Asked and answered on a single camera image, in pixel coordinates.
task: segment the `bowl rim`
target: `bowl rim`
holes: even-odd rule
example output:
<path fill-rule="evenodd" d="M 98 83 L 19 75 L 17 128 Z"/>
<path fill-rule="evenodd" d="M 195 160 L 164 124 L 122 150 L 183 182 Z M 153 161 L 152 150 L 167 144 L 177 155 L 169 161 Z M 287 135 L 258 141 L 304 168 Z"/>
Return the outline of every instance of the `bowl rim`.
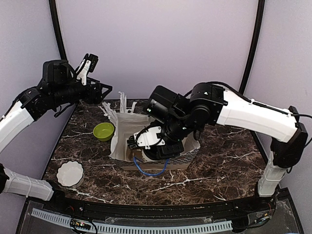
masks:
<path fill-rule="evenodd" d="M 68 163 L 68 162 L 77 162 L 77 163 L 80 164 L 81 167 L 82 167 L 82 177 L 80 178 L 80 180 L 79 180 L 76 184 L 73 184 L 73 185 L 71 185 L 71 186 L 62 185 L 61 183 L 59 183 L 59 178 L 57 177 L 57 175 L 58 175 L 58 173 L 59 173 L 59 169 L 63 166 L 63 164 L 66 164 L 66 163 Z M 83 167 L 83 164 L 80 163 L 80 162 L 78 162 L 77 160 L 74 160 L 74 161 L 70 160 L 70 161 L 67 161 L 67 162 L 65 162 L 65 163 L 62 163 L 62 165 L 58 168 L 58 172 L 55 174 L 55 177 L 56 177 L 56 179 L 57 179 L 57 183 L 58 183 L 60 186 L 62 186 L 62 187 L 64 187 L 64 188 L 71 188 L 71 187 L 73 187 L 73 186 L 79 184 L 79 183 L 81 182 L 81 180 L 84 178 L 84 167 Z"/>

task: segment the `white arm segment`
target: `white arm segment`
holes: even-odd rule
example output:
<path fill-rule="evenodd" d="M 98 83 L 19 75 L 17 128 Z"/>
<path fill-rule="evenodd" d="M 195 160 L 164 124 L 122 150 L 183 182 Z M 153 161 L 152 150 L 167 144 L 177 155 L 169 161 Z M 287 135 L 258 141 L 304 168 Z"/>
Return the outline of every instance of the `white arm segment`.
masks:
<path fill-rule="evenodd" d="M 229 90 L 224 91 L 224 100 L 228 105 L 222 107 L 217 124 L 264 133 L 281 142 L 288 142 L 297 130 L 296 120 L 291 115 L 248 103 Z M 287 109 L 276 109 L 291 114 Z"/>
<path fill-rule="evenodd" d="M 270 152 L 269 161 L 264 169 L 264 174 L 258 182 L 260 197 L 270 197 L 274 194 L 278 183 L 284 178 L 287 168 L 273 165 L 273 152 Z"/>
<path fill-rule="evenodd" d="M 21 102 L 15 103 L 10 112 L 0 121 L 0 153 L 32 122 L 34 119 L 25 108 L 21 108 Z M 2 191 L 4 193 L 37 197 L 46 201 L 50 200 L 54 193 L 52 186 L 44 180 L 29 178 L 7 168 L 4 169 L 4 172 L 9 177 Z"/>
<path fill-rule="evenodd" d="M 45 180 L 37 180 L 20 175 L 5 168 L 5 174 L 10 178 L 6 181 L 4 193 L 36 197 L 49 201 L 54 193 L 52 186 Z"/>
<path fill-rule="evenodd" d="M 0 153 L 32 122 L 34 119 L 25 108 L 21 108 L 21 102 L 15 103 L 10 112 L 0 121 Z"/>

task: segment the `green bowl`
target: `green bowl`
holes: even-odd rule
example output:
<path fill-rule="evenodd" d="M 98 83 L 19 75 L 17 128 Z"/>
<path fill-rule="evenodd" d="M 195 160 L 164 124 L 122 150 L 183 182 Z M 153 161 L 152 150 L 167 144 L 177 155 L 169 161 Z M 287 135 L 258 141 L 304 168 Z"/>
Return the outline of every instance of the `green bowl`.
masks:
<path fill-rule="evenodd" d="M 93 129 L 93 135 L 99 141 L 108 141 L 113 137 L 114 129 L 111 123 L 100 123 Z"/>

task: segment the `white cable organizer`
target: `white cable organizer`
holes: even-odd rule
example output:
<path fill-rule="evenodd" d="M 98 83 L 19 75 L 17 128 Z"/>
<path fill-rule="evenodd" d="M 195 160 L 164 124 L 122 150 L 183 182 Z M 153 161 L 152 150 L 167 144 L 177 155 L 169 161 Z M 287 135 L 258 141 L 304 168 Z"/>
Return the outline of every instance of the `white cable organizer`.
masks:
<path fill-rule="evenodd" d="M 67 215 L 58 215 L 34 208 L 31 216 L 37 217 L 39 219 L 59 226 L 70 228 L 71 217 Z M 99 234 L 210 234 L 232 230 L 231 221 L 181 227 L 132 227 L 103 224 L 97 222 L 93 223 L 97 227 L 97 231 Z M 92 225 L 88 233 L 96 233 L 96 230 Z"/>

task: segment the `blue cable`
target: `blue cable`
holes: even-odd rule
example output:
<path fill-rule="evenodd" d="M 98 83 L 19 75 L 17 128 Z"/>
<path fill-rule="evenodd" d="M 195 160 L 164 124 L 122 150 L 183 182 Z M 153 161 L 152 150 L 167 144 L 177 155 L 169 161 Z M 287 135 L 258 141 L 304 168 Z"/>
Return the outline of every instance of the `blue cable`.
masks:
<path fill-rule="evenodd" d="M 149 174 L 149 173 L 144 172 L 144 171 L 140 168 L 140 166 L 138 165 L 137 160 L 139 160 L 139 159 L 137 159 L 136 157 L 133 157 L 133 162 L 135 163 L 135 165 L 136 165 L 136 167 L 138 168 L 138 170 L 139 170 L 140 172 L 142 172 L 142 174 L 144 174 L 144 175 L 146 175 L 146 176 L 158 176 L 158 175 L 161 175 L 162 173 L 164 173 L 164 171 L 166 170 L 167 164 L 168 164 L 168 162 L 169 162 L 170 159 L 167 159 L 167 161 L 165 162 L 165 165 L 164 165 L 164 168 L 162 169 L 162 171 L 161 171 L 161 172 L 158 172 L 158 173 L 156 173 L 156 174 Z"/>

